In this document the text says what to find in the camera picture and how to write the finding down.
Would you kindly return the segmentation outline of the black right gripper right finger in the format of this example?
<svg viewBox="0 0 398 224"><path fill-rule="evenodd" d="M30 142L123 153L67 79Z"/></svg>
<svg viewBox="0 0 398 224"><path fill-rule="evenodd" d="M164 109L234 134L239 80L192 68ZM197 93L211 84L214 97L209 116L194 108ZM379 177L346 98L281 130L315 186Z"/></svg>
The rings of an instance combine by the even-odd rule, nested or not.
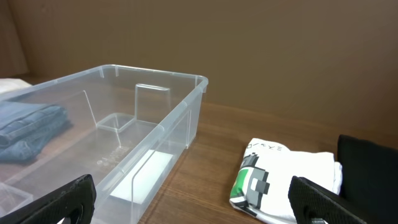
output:
<svg viewBox="0 0 398 224"><path fill-rule="evenodd" d="M346 200L304 177L292 177L288 198L298 224L368 224Z"/></svg>

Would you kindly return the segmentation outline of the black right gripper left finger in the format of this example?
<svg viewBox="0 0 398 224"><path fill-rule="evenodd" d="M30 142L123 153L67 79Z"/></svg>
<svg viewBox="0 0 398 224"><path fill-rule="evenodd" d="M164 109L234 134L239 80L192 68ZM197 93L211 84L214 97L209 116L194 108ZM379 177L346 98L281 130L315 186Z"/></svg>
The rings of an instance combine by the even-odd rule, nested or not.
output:
<svg viewBox="0 0 398 224"><path fill-rule="evenodd" d="M1 217L2 224L87 224L95 210L93 178L85 174L22 208Z"/></svg>

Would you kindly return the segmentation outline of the blue denim jeans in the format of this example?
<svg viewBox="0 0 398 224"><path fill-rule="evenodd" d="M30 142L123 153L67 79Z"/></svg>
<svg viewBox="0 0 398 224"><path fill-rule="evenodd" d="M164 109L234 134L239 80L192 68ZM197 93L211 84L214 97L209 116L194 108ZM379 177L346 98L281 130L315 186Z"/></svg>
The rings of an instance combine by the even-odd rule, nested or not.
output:
<svg viewBox="0 0 398 224"><path fill-rule="evenodd" d="M1 162L34 160L69 125L68 111L60 105L2 101Z"/></svg>

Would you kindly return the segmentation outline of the cream white cloth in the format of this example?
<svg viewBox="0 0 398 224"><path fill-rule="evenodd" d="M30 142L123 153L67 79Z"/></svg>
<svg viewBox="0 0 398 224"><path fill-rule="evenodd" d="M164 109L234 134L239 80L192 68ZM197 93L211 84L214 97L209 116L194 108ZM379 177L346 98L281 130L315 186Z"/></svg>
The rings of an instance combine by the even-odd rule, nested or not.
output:
<svg viewBox="0 0 398 224"><path fill-rule="evenodd" d="M32 86L30 83L18 78L2 78L0 79L0 94L16 91Z"/></svg>

